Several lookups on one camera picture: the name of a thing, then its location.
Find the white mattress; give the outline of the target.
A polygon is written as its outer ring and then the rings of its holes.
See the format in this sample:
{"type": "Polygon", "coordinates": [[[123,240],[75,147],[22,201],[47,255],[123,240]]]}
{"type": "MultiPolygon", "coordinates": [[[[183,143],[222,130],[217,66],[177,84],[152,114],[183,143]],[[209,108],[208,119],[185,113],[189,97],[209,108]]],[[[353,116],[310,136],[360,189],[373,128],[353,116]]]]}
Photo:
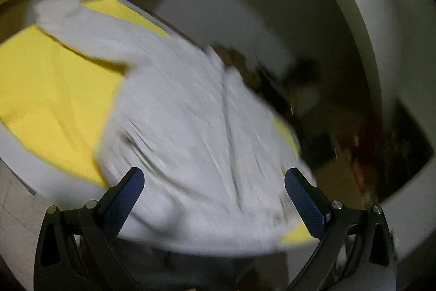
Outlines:
{"type": "Polygon", "coordinates": [[[4,126],[1,126],[1,159],[30,190],[63,210],[98,201],[108,188],[79,179],[30,153],[4,126]]]}

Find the white padded jacket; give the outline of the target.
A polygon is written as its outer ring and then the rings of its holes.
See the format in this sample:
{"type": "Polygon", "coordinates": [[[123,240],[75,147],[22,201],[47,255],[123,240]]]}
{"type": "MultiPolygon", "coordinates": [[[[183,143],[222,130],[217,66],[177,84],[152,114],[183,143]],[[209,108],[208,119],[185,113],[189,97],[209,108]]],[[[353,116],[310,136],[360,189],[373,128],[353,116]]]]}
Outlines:
{"type": "Polygon", "coordinates": [[[284,188],[290,168],[312,178],[293,132],[213,49],[77,0],[43,0],[35,14],[67,48],[127,67],[96,154],[110,183],[132,167],[144,173],[127,236],[215,256],[307,242],[284,188]]]}

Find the yellow bed sheet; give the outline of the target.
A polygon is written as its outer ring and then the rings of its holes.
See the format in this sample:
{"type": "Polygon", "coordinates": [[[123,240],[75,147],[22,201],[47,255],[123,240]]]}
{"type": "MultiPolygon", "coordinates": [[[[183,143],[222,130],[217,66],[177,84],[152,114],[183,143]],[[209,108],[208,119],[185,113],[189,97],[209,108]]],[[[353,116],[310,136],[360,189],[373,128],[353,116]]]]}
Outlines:
{"type": "MultiPolygon", "coordinates": [[[[175,35],[118,0],[82,5],[161,35],[175,35]]],[[[88,58],[67,48],[36,23],[1,44],[1,123],[46,163],[101,187],[116,185],[101,172],[96,154],[126,71],[124,64],[88,58]]],[[[313,238],[301,223],[296,237],[306,238],[308,244],[313,238]]],[[[153,244],[125,234],[136,226],[131,212],[121,236],[153,244]]]]}

